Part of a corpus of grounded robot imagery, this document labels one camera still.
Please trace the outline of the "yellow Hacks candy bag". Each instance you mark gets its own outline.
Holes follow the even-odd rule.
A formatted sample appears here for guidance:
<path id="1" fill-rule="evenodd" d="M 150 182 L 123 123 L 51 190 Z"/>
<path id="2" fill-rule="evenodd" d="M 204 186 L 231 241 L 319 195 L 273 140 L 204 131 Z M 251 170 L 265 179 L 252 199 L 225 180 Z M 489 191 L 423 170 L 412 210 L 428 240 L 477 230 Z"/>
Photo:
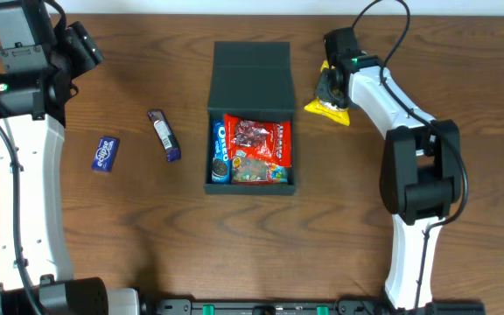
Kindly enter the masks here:
<path id="1" fill-rule="evenodd" d="M 328 68 L 334 68 L 334 66 L 329 66 L 327 60 L 325 60 L 321 66 L 322 67 L 328 67 Z M 309 102 L 307 105 L 304 106 L 304 109 L 307 112 L 325 116 L 336 123 L 348 126 L 350 124 L 350 117 L 348 114 L 348 108 L 347 109 L 338 109 L 337 107 L 334 107 L 331 103 L 326 102 L 326 101 L 321 101 L 316 95 L 314 95 L 314 100 Z"/>

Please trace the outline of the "dark green gift box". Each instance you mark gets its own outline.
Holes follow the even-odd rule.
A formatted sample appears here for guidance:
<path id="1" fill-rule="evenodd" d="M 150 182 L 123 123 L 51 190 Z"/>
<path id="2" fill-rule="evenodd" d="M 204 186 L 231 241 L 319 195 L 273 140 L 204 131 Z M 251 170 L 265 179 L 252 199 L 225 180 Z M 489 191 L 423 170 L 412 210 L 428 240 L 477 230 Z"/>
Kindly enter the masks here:
<path id="1" fill-rule="evenodd" d="M 293 122 L 296 112 L 288 42 L 217 41 L 207 103 L 206 170 L 204 190 L 212 195 L 293 195 L 296 191 L 295 151 L 286 184 L 232 185 L 212 181 L 213 123 L 225 114 L 244 119 Z"/>

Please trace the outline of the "red candy bag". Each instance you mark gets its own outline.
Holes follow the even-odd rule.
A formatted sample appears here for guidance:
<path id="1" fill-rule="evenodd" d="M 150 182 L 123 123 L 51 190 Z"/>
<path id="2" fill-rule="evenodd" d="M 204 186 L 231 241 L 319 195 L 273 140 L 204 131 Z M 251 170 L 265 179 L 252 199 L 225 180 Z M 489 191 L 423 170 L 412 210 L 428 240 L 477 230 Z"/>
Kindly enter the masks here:
<path id="1" fill-rule="evenodd" d="M 291 168 L 291 121 L 258 122 L 225 114 L 224 123 L 230 159 L 262 160 Z"/>

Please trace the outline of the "dark blue chocolate bar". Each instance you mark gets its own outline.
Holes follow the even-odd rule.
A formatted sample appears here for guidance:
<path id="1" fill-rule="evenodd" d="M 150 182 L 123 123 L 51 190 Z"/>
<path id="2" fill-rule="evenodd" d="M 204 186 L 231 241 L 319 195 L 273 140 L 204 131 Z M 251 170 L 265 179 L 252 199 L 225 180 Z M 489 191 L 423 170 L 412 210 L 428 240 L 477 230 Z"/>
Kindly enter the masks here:
<path id="1" fill-rule="evenodd" d="M 147 113 L 157 136 L 166 153 L 166 160 L 174 162 L 181 159 L 181 150 L 164 112 L 161 109 L 153 109 Z"/>

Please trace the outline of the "blue Eclipse mint box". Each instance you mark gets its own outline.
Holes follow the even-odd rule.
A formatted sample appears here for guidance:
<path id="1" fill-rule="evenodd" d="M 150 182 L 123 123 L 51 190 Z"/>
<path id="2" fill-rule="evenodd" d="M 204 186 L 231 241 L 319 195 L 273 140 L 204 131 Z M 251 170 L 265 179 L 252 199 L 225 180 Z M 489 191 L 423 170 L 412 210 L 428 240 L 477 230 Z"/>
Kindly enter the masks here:
<path id="1" fill-rule="evenodd" d="M 100 138 L 94 154 L 91 169 L 96 172 L 111 172 L 116 159 L 120 140 L 115 137 L 103 136 Z"/>

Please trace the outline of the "Haribo gummy bag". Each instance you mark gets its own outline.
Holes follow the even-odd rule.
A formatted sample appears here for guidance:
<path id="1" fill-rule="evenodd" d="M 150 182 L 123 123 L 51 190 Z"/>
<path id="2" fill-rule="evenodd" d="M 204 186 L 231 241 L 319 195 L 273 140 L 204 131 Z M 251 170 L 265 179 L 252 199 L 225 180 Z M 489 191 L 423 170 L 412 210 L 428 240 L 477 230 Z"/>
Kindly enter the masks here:
<path id="1" fill-rule="evenodd" d="M 231 162 L 231 183 L 243 185 L 286 184 L 287 169 L 271 162 L 235 156 Z"/>

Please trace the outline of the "blue Oreo cookie pack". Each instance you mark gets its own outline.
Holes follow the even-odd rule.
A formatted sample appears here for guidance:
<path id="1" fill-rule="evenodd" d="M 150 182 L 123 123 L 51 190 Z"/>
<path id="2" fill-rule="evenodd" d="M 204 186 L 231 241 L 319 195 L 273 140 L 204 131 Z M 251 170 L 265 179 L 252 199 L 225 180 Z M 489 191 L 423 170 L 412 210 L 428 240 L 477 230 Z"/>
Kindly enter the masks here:
<path id="1" fill-rule="evenodd" d="M 213 122 L 212 181 L 218 184 L 230 183 L 231 160 L 228 156 L 227 136 L 223 120 Z"/>

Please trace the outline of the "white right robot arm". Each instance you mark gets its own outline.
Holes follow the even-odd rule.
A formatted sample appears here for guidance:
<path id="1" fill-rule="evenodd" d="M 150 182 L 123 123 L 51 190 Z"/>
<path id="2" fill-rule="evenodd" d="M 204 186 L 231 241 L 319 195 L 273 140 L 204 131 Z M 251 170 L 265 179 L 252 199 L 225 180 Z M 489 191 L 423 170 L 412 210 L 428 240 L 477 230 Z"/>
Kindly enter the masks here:
<path id="1" fill-rule="evenodd" d="M 312 105 L 342 124 L 356 106 L 384 139 L 379 189 L 394 229 L 384 292 L 392 312 L 424 314 L 439 233 L 461 194 L 458 127 L 422 111 L 376 56 L 325 61 L 320 72 Z"/>

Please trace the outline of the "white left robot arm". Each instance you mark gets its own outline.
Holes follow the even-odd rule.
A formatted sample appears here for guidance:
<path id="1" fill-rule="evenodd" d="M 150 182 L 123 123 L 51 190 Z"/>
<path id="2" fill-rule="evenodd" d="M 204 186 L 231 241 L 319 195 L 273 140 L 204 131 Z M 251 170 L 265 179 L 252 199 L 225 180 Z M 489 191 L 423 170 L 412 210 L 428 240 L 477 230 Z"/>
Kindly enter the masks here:
<path id="1" fill-rule="evenodd" d="M 131 288 L 77 279 L 60 158 L 74 79 L 102 53 L 81 23 L 0 17 L 0 314 L 139 314 Z"/>

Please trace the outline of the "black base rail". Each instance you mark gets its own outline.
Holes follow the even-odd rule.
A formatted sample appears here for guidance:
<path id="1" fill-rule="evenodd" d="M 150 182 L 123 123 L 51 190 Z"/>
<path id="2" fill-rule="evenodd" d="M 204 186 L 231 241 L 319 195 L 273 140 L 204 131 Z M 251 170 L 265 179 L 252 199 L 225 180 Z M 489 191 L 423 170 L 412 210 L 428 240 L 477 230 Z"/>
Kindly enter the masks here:
<path id="1" fill-rule="evenodd" d="M 395 310 L 382 301 L 340 300 L 323 302 L 192 302 L 164 299 L 157 302 L 157 315 L 486 315 L 482 303 L 433 303 L 417 311 Z"/>

